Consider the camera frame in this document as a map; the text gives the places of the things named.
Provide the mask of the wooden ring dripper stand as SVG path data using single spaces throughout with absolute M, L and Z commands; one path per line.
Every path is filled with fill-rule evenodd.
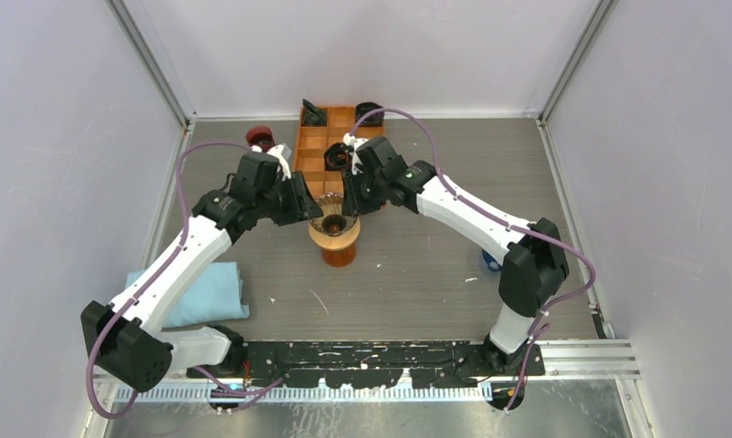
M 361 222 L 356 222 L 353 227 L 341 235 L 330 236 L 317 231 L 312 224 L 308 226 L 308 234 L 312 242 L 319 248 L 326 251 L 342 251 L 354 245 L 361 232 Z

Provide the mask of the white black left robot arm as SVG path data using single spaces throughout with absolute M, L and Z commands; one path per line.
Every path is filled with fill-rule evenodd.
M 257 222 L 278 226 L 322 215 L 301 172 L 293 172 L 285 144 L 243 154 L 225 188 L 204 194 L 188 211 L 182 231 L 151 266 L 108 304 L 92 301 L 80 320 L 96 367 L 135 391 L 155 387 L 170 371 L 197 366 L 225 377 L 242 371 L 244 339 L 223 326 L 166 332 L 164 323 L 180 298 L 215 259 Z

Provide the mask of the clear grey ribbed dripper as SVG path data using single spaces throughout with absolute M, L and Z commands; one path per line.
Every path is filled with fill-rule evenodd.
M 342 193 L 324 193 L 316 199 L 316 204 L 323 215 L 309 221 L 312 229 L 326 236 L 343 235 L 358 222 L 357 215 L 343 213 L 344 195 Z

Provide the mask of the orange glass carafe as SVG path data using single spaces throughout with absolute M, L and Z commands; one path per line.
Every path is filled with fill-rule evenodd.
M 323 248 L 321 250 L 321 256 L 323 261 L 332 267 L 345 267 L 352 263 L 357 255 L 357 249 L 355 245 L 348 246 L 347 248 L 339 250 L 330 250 Z

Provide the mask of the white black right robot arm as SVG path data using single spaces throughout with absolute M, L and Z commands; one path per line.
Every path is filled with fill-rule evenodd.
M 503 306 L 483 355 L 494 373 L 509 374 L 525 356 L 540 308 L 570 274 L 558 227 L 546 218 L 531 223 L 479 200 L 429 162 L 407 164 L 383 136 L 346 134 L 342 142 L 351 157 L 342 174 L 344 213 L 370 214 L 390 203 L 447 225 L 494 258 Z

